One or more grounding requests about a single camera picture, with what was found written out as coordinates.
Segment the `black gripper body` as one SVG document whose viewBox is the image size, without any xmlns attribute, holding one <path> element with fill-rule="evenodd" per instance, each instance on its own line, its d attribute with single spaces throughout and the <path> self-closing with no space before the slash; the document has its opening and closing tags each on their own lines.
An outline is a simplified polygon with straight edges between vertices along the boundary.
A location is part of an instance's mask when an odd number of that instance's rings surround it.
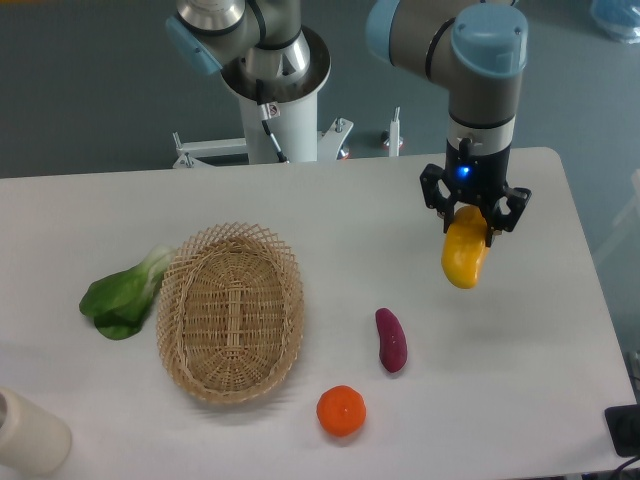
<svg viewBox="0 0 640 480">
<path fill-rule="evenodd" d="M 458 201 L 493 207 L 504 196 L 510 146 L 490 155 L 460 156 L 447 144 L 444 184 Z"/>
</svg>

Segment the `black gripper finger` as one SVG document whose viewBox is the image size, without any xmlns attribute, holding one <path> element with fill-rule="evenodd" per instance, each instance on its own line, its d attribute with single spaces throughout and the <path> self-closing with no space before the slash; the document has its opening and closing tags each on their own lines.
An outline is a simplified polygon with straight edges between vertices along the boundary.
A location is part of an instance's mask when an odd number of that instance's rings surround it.
<svg viewBox="0 0 640 480">
<path fill-rule="evenodd" d="M 446 170 L 435 164 L 427 164 L 419 179 L 426 207 L 436 211 L 443 221 L 443 232 L 447 233 L 454 221 L 455 206 L 461 201 L 461 191 Z"/>
<path fill-rule="evenodd" d="M 487 248 L 492 246 L 496 235 L 514 230 L 531 196 L 532 192 L 528 188 L 503 185 L 488 197 L 482 207 L 486 221 Z"/>
</svg>

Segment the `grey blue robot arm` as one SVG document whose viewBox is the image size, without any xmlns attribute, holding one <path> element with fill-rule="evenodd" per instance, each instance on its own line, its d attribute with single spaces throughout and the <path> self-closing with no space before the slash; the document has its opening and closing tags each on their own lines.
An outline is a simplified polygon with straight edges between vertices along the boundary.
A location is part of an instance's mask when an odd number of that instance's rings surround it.
<svg viewBox="0 0 640 480">
<path fill-rule="evenodd" d="M 331 60 L 299 2 L 180 1 L 165 29 L 238 98 L 252 163 L 320 159 L 317 94 Z M 446 160 L 421 174 L 423 197 L 445 226 L 457 204 L 477 207 L 487 240 L 512 231 L 531 196 L 506 179 L 527 40 L 512 1 L 379 1 L 366 22 L 375 56 L 448 92 Z"/>
</svg>

